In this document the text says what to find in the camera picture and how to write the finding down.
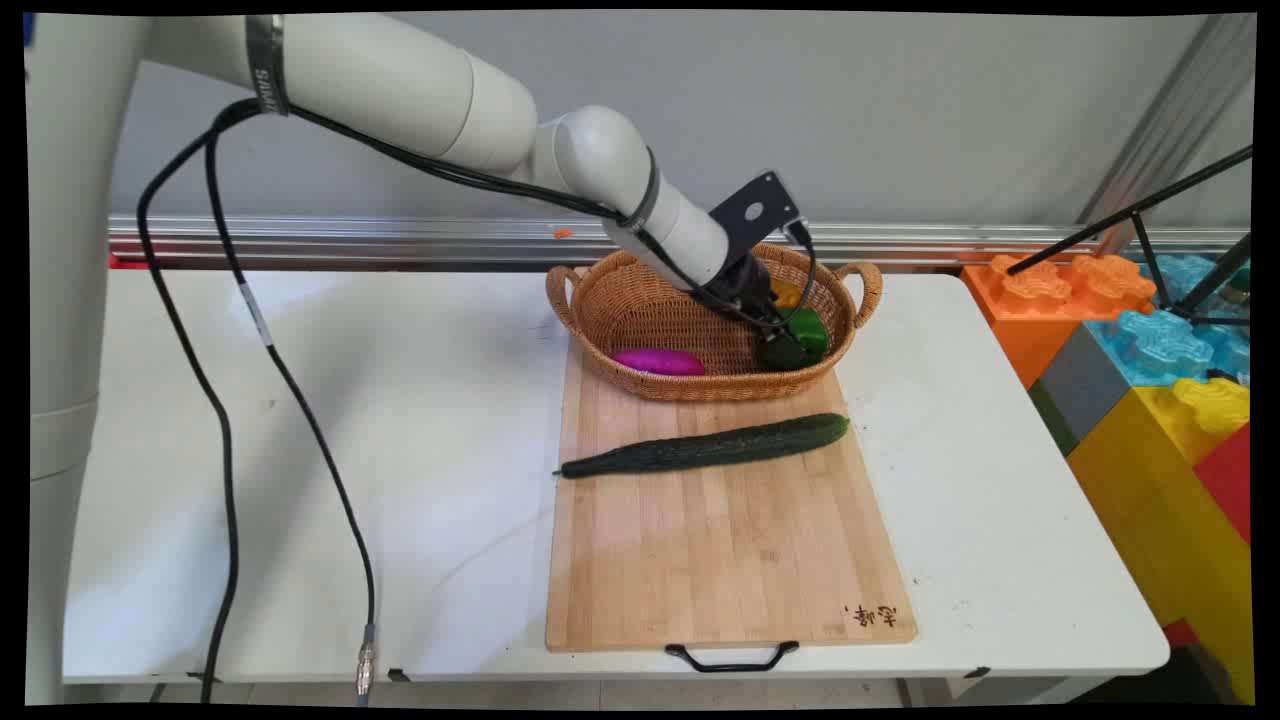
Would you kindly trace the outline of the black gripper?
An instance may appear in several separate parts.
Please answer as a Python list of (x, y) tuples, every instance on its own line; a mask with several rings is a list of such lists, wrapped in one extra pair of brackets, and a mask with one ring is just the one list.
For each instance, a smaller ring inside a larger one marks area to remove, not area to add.
[(758, 338), (756, 360), (762, 370), (806, 369), (815, 360), (804, 343), (781, 332), (788, 319), (774, 305), (771, 274), (753, 254), (744, 254), (724, 265), (712, 281), (712, 309), (753, 331), (768, 334)]

